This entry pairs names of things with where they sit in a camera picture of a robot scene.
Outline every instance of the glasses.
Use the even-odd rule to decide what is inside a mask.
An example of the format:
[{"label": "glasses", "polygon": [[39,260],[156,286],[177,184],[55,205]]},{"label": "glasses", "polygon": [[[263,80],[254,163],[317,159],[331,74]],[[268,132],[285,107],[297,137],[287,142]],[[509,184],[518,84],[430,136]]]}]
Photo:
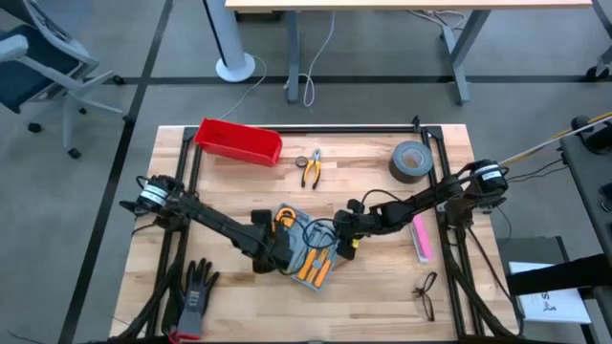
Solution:
[{"label": "glasses", "polygon": [[433,286],[433,282],[436,281],[437,277],[438,274],[436,272],[431,272],[425,279],[423,287],[415,288],[412,292],[417,298],[420,297],[423,300],[423,308],[425,308],[425,315],[429,321],[435,321],[435,316],[433,315],[433,304],[431,303],[431,298],[429,298],[427,292],[431,289],[431,286]]}]

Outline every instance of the wooden workbench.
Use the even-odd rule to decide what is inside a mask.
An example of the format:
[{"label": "wooden workbench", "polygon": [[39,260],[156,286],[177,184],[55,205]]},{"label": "wooden workbench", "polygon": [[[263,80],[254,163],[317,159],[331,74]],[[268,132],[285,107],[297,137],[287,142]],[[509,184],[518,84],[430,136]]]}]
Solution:
[{"label": "wooden workbench", "polygon": [[[184,127],[160,127],[148,175],[174,175]],[[450,168],[459,170],[473,161],[465,125],[443,125]],[[420,183],[396,182],[387,170],[391,151],[416,134],[301,134],[283,135],[279,164],[268,168],[204,154],[198,192],[201,201],[241,223],[250,221],[253,208],[276,209],[291,204],[315,217],[333,217],[347,200],[360,199],[372,188],[393,192],[401,198],[428,187]],[[302,189],[302,170],[295,158],[321,150],[321,177],[317,190]],[[438,176],[442,175],[437,149]],[[188,179],[194,148],[186,167]],[[371,194],[367,203],[387,201]],[[427,264],[417,260],[409,230],[361,240],[354,261],[336,267],[324,289],[314,292],[280,273],[253,274],[251,260],[221,235],[198,224],[191,225],[187,260],[206,257],[221,278],[213,289],[204,318],[204,341],[411,341],[456,338],[440,239],[432,210],[423,214],[434,258]],[[488,216],[474,215],[472,228],[489,254],[497,273],[503,276],[499,253]],[[136,226],[150,223],[140,219]],[[139,312],[153,290],[163,232],[155,227],[139,232],[125,266],[120,297],[111,335],[120,333]],[[472,240],[467,240],[478,293],[509,329],[515,329],[514,311],[495,285],[485,261]],[[429,296],[435,322],[428,322],[422,301],[412,291],[421,287],[426,275],[438,272]],[[464,318],[471,329],[467,304]]]}]

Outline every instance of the orange-handled pliers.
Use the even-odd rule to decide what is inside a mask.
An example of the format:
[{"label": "orange-handled pliers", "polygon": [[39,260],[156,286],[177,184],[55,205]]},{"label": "orange-handled pliers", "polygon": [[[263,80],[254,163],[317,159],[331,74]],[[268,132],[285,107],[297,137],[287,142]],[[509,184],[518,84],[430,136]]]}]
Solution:
[{"label": "orange-handled pliers", "polygon": [[321,151],[317,148],[315,149],[315,154],[313,154],[313,159],[308,160],[308,164],[306,168],[304,168],[304,174],[302,175],[302,187],[306,186],[306,176],[308,175],[308,171],[310,171],[311,167],[315,167],[315,171],[317,174],[315,175],[315,183],[313,184],[313,190],[317,188],[318,178],[321,176]]}]

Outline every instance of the desk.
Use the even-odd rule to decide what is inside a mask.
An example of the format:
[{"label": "desk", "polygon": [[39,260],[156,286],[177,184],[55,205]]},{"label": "desk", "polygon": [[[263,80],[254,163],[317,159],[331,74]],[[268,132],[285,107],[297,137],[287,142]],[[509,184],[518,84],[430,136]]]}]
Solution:
[{"label": "desk", "polygon": [[591,0],[226,0],[231,10],[286,11],[289,36],[289,81],[287,100],[298,98],[299,39],[296,10],[302,11],[355,11],[355,10],[474,10],[465,28],[455,39],[452,29],[444,26],[441,38],[448,51],[448,61],[457,87],[457,103],[470,100],[463,61],[482,29],[491,10],[497,9],[556,9],[587,8]]},{"label": "desk", "polygon": [[582,143],[580,136],[561,139],[561,149],[603,254],[509,275],[509,292],[512,295],[522,295],[577,288],[582,298],[597,299],[603,320],[612,334],[612,213],[601,206],[604,197],[599,192],[602,186],[612,183],[612,156],[592,153]]},{"label": "desk", "polygon": [[[149,176],[174,175],[184,128],[159,128]],[[304,126],[284,128],[310,130]],[[333,126],[313,128],[319,133],[283,134],[280,161],[273,168],[203,154],[197,183],[201,201],[238,222],[248,223],[253,208],[276,209],[282,202],[316,217],[331,217],[336,210],[345,208],[350,198],[360,198],[372,188],[383,188],[408,198],[429,186],[427,178],[413,185],[398,183],[387,170],[396,144],[421,140],[421,135],[400,132],[410,126],[352,126],[349,127],[353,128],[351,134],[320,133],[334,131]],[[359,128],[368,133],[357,133]],[[395,133],[386,133],[385,128],[394,129]],[[441,132],[453,172],[473,161],[465,125],[443,125]],[[317,190],[312,191],[300,187],[302,171],[294,162],[297,156],[311,156],[315,147],[320,148],[322,168]],[[191,168],[194,150],[190,148],[187,171]],[[437,175],[441,176],[437,150],[432,150]],[[380,194],[371,194],[371,197],[369,204],[387,200]],[[435,214],[428,210],[423,216],[434,249],[430,263],[418,262],[409,230],[364,238],[356,259],[338,265],[319,292],[277,272],[253,274],[251,260],[228,239],[192,223],[187,260],[199,260],[204,256],[213,262],[213,269],[221,271],[204,318],[203,340],[381,342],[456,339]],[[150,217],[141,218],[136,226],[151,221]],[[489,216],[474,214],[474,221],[473,230],[491,257],[497,274],[502,276]],[[132,239],[115,311],[120,321],[131,321],[151,295],[163,236],[161,230],[149,228]],[[495,285],[473,241],[468,239],[466,243],[478,293],[506,327],[515,329],[511,303]],[[439,274],[428,293],[433,301],[435,322],[426,321],[421,300],[414,299],[411,294],[415,287],[421,287],[431,271]],[[469,307],[463,294],[461,301],[470,331]],[[125,329],[120,321],[114,321],[111,335]]]}]

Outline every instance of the standing desk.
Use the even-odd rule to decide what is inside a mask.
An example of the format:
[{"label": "standing desk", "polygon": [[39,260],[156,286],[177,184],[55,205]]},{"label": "standing desk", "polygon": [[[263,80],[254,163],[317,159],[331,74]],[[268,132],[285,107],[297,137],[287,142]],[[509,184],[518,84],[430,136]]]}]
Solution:
[{"label": "standing desk", "polygon": [[[465,125],[429,128],[431,133],[436,130],[436,135],[444,135],[443,141],[428,140],[438,180],[445,169],[456,172],[473,161]],[[280,203],[290,204],[315,217],[332,217],[337,210],[346,207],[349,199],[360,199],[372,188],[388,190],[404,199],[429,187],[428,178],[415,184],[403,184],[395,181],[388,171],[388,160],[398,143],[423,137],[423,132],[415,133],[410,125],[290,125],[274,129],[283,139],[277,166],[253,165],[206,153],[201,160],[194,159],[198,148],[192,144],[186,158],[185,183],[190,183],[190,176],[196,176],[201,202],[240,223],[250,222],[252,209],[276,209]],[[148,176],[175,174],[185,131],[184,126],[159,128]],[[315,191],[302,189],[302,170],[295,166],[295,158],[312,156],[316,147],[321,151],[320,181]],[[448,164],[442,165],[439,151],[446,152]],[[194,161],[200,162],[196,168],[193,168]],[[373,193],[370,197],[367,204],[388,200],[383,194]],[[456,340],[458,323],[451,306],[456,302],[452,302],[449,290],[436,213],[430,209],[423,213],[423,218],[433,248],[433,259],[429,263],[419,263],[407,228],[389,235],[363,238],[355,260],[337,265],[319,292],[277,272],[254,274],[251,259],[234,248],[229,239],[191,222],[186,260],[205,257],[213,263],[213,270],[221,272],[204,317],[202,340]],[[152,220],[152,216],[140,218],[136,226],[149,224]],[[489,216],[474,213],[474,222],[472,229],[497,274],[503,276]],[[134,319],[151,295],[163,239],[164,232],[155,227],[140,231],[132,238],[111,335],[123,331],[125,323]],[[512,304],[495,285],[474,241],[467,239],[465,244],[477,292],[502,324],[516,332]],[[458,259],[458,248],[453,248],[453,255]],[[426,320],[421,299],[415,299],[412,294],[432,271],[438,273],[428,292],[433,301],[435,322]],[[470,307],[461,291],[459,302],[462,306],[460,321],[463,324],[465,319],[466,332],[473,333]]]},{"label": "standing desk", "polygon": [[295,11],[472,10],[457,39],[448,26],[444,26],[441,33],[458,92],[457,103],[462,105],[470,100],[463,62],[492,10],[572,9],[589,6],[591,0],[226,0],[226,7],[234,11],[286,12],[289,36],[289,103],[298,99],[299,37]]}]

